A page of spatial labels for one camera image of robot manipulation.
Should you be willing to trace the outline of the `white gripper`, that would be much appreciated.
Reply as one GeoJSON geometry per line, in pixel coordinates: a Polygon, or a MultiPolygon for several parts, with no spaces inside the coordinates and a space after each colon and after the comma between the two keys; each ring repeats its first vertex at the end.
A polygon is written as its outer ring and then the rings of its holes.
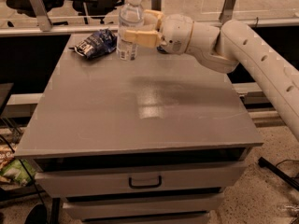
{"type": "Polygon", "coordinates": [[[182,54],[185,52],[193,27],[193,20],[190,17],[174,14],[164,18],[162,11],[146,9],[144,24],[151,25],[153,29],[160,28],[161,34],[154,30],[126,30],[124,39],[146,48],[155,48],[161,43],[162,49],[167,53],[182,54]]]}

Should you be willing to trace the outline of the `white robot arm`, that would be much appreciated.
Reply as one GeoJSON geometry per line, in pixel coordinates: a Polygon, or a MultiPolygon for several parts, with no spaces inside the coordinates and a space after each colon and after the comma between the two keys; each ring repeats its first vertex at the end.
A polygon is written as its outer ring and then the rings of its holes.
{"type": "Polygon", "coordinates": [[[171,54],[189,54],[206,68],[228,74],[242,65],[299,139],[299,71],[242,21],[220,28],[179,15],[144,12],[145,24],[121,29],[122,38],[171,54]]]}

